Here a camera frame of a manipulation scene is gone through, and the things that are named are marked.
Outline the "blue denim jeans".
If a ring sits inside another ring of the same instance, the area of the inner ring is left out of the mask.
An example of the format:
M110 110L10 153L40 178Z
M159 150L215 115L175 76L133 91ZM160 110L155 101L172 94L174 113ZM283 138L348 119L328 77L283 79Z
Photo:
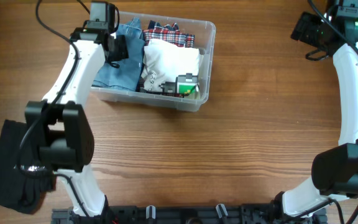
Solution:
M97 73L92 86L135 91L143 69L144 45L141 21L134 17L119 24L116 35L125 37L129 58L115 62L115 67L105 63Z

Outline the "white printed t-shirt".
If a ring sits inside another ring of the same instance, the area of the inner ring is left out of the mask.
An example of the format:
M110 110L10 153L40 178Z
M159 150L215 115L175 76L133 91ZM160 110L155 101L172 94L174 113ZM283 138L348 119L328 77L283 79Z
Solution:
M151 39L144 47L143 90L188 95L198 90L203 55L191 47L179 47Z

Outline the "red navy plaid shirt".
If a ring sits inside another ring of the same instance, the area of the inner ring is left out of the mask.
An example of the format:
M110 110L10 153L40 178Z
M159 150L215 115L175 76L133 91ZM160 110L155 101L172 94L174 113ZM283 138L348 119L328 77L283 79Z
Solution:
M158 22L150 21L148 28L142 31L143 38L145 41L145 45L149 44L149 40L151 39L160 39L167 41L171 44L175 44L179 47L195 47L195 35L183 33L178 24L174 23L172 25L166 24L161 25ZM162 95L174 95L178 97L184 97L186 95L178 94L178 93L152 93L143 90L143 79L140 75L139 84L137 87L137 91L141 93L151 93L151 94L162 94Z

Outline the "black garment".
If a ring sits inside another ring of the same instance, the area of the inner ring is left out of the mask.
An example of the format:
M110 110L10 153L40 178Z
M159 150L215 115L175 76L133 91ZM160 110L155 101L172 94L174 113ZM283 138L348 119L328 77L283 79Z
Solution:
M29 179L16 168L17 157L25 168L35 165L29 144L19 152L26 124L5 120L0 134L0 205L24 214L39 209L41 197L55 189L55 179Z

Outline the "cream cloth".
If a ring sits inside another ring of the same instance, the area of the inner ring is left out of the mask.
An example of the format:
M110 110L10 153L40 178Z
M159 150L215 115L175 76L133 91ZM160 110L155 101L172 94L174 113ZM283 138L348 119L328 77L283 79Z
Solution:
M203 100L204 94L200 91L193 91L189 95L184 96L184 99L188 100Z

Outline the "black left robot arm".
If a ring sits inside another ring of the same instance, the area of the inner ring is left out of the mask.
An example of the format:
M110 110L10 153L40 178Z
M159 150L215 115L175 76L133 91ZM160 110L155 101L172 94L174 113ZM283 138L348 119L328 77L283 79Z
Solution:
M84 106L96 74L105 63L115 66L128 58L125 37L116 35L119 9L106 1L92 1L89 19L64 41L67 60L53 87L41 101L25 108L27 132L19 149L30 144L34 159L45 170L31 171L17 161L18 171L31 179L60 179L73 206L53 213L55 222L112 223L114 213L93 175L90 162L94 137Z

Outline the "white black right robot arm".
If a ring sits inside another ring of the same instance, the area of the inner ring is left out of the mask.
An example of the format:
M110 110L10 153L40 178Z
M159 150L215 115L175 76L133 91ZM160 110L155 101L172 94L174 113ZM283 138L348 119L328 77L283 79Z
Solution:
M309 178L270 203L270 219L315 222L329 205L358 200L358 1L328 1L324 12L304 12L291 37L314 47L306 59L332 58L339 81L341 133L336 147L314 158ZM357 217L358 204L349 223Z

